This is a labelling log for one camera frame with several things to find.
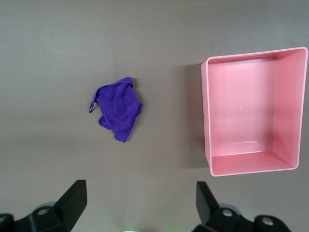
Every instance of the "microfiber towel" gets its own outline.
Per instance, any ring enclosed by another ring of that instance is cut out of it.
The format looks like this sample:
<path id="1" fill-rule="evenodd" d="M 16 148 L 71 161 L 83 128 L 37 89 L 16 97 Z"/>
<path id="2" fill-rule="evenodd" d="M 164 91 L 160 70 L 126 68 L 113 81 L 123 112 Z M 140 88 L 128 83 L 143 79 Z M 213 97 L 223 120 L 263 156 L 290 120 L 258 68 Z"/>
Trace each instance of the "microfiber towel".
<path id="1" fill-rule="evenodd" d="M 116 140 L 125 143 L 143 106 L 133 89 L 132 78 L 125 77 L 100 87 L 93 96 L 89 113 L 93 111 L 94 103 L 99 105 L 103 115 L 99 124 L 112 130 Z"/>

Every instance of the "pink container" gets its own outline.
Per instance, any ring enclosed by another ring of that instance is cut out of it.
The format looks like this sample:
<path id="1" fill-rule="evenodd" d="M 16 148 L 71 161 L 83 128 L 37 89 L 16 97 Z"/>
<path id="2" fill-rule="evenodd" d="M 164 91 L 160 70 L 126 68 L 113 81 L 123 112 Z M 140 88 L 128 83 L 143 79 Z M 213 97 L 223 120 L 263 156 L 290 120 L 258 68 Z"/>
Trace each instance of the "pink container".
<path id="1" fill-rule="evenodd" d="M 308 50 L 210 57 L 202 64 L 213 176 L 298 167 Z"/>

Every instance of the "screw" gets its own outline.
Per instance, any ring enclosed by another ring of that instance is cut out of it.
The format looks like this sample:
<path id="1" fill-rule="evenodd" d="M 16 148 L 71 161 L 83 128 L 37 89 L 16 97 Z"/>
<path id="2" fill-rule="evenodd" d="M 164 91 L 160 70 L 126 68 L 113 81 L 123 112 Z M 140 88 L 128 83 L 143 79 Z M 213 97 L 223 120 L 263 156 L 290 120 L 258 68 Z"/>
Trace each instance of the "screw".
<path id="1" fill-rule="evenodd" d="M 268 217 L 262 217 L 262 222 L 268 226 L 274 225 L 274 222 Z"/>
<path id="2" fill-rule="evenodd" d="M 223 215 L 226 216 L 226 217 L 231 217 L 233 216 L 232 212 L 229 210 L 229 209 L 224 209 L 222 211 Z"/>
<path id="3" fill-rule="evenodd" d="M 48 211 L 48 208 L 47 209 L 41 209 L 39 212 L 38 212 L 38 215 L 41 216 L 41 215 L 44 215 L 46 214 Z"/>

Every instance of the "purple cloth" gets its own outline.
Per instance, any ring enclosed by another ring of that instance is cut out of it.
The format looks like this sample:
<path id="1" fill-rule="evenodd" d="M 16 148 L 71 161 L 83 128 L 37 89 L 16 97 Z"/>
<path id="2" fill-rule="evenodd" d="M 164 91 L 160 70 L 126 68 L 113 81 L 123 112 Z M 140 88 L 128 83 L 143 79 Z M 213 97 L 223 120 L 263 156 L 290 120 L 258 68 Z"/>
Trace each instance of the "purple cloth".
<path id="1" fill-rule="evenodd" d="M 134 92 L 132 78 L 125 77 L 114 84 L 100 87 L 93 96 L 89 113 L 94 103 L 100 106 L 103 114 L 99 124 L 112 130 L 116 140 L 125 143 L 143 106 Z"/>

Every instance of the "gray table surface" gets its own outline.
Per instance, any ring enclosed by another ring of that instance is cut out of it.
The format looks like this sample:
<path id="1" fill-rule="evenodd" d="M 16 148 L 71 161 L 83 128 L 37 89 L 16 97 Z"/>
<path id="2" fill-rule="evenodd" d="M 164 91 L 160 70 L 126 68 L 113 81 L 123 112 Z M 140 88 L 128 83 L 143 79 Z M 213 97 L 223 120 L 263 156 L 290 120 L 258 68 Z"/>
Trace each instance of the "gray table surface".
<path id="1" fill-rule="evenodd" d="M 308 231 L 309 94 L 296 170 L 213 177 L 203 147 L 200 64 L 298 46 L 307 0 L 1 0 L 0 212 L 19 219 L 86 179 L 74 232 L 189 232 L 203 180 L 249 220 Z M 144 108 L 124 144 L 88 107 L 126 76 Z"/>

